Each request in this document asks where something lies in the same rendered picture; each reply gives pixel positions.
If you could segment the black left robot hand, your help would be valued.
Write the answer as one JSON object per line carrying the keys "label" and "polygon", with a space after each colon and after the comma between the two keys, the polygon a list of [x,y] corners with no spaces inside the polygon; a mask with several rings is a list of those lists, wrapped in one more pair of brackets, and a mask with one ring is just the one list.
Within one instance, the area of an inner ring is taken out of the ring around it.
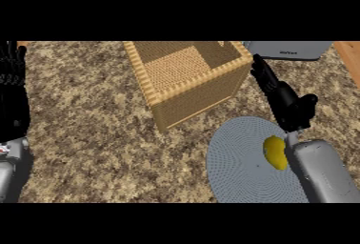
{"label": "black left robot hand", "polygon": [[0,40],[0,143],[24,137],[30,127],[25,53],[17,41]]}

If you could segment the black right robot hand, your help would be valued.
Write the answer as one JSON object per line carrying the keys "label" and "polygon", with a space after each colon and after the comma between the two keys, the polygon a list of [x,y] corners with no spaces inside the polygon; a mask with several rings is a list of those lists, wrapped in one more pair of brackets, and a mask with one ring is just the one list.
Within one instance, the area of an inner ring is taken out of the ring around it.
{"label": "black right robot hand", "polygon": [[251,74],[267,97],[272,112],[281,128],[287,132],[306,130],[316,116],[318,96],[298,96],[285,81],[281,81],[263,57],[254,55]]}

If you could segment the yellow lemon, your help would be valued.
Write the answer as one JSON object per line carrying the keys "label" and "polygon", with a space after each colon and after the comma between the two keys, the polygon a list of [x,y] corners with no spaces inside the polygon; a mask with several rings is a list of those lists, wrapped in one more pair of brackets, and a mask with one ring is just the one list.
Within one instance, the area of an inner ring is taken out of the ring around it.
{"label": "yellow lemon", "polygon": [[264,157],[270,165],[276,170],[284,171],[287,169],[287,157],[285,157],[285,141],[276,135],[272,135],[263,142]]}

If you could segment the square wicker basket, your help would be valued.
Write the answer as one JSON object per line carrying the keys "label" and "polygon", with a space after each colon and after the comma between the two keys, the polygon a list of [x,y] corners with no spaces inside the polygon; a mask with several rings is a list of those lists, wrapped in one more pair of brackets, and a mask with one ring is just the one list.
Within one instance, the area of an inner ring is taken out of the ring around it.
{"label": "square wicker basket", "polygon": [[127,41],[124,48],[160,131],[235,96],[254,63],[239,41]]}

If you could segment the round grey placemat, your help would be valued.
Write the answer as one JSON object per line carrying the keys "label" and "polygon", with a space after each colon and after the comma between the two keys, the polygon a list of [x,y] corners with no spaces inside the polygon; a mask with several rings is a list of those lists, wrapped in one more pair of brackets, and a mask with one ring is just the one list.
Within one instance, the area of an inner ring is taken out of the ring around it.
{"label": "round grey placemat", "polygon": [[285,131],[256,116],[229,119],[214,132],[207,151],[207,173],[220,203],[307,203],[291,168],[278,170],[263,152],[264,140]]}

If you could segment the grey appliance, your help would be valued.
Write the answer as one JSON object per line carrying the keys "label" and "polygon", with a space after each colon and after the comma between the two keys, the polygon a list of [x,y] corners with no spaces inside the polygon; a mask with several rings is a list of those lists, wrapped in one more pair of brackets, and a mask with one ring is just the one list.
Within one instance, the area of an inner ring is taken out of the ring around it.
{"label": "grey appliance", "polygon": [[321,58],[332,45],[331,41],[245,41],[251,54],[267,59],[307,60]]}

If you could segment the brown wooden board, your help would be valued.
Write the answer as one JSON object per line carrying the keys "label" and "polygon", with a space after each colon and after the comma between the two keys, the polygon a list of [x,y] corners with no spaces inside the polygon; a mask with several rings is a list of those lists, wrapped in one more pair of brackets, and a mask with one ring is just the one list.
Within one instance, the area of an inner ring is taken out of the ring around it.
{"label": "brown wooden board", "polygon": [[346,62],[354,84],[360,89],[360,41],[337,41],[335,49]]}

